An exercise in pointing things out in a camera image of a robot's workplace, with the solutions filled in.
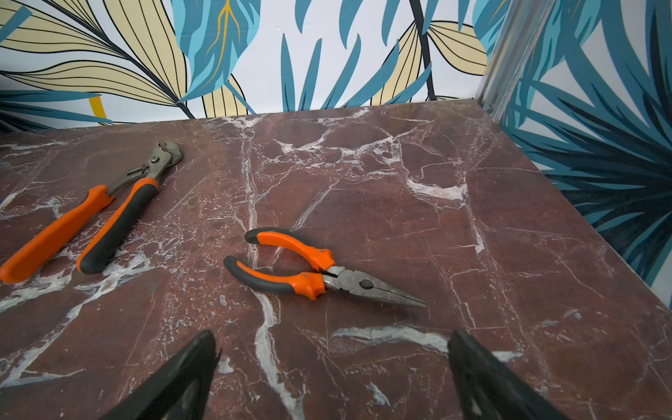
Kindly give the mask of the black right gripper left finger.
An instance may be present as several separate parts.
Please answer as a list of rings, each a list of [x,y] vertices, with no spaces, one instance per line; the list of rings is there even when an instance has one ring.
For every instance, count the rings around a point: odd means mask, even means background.
[[[104,419],[201,419],[220,361],[215,336],[199,332]]]

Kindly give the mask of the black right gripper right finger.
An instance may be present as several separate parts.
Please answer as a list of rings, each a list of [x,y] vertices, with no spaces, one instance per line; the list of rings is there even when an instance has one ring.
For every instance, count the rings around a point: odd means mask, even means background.
[[[568,420],[468,332],[454,330],[448,350],[463,418]]]

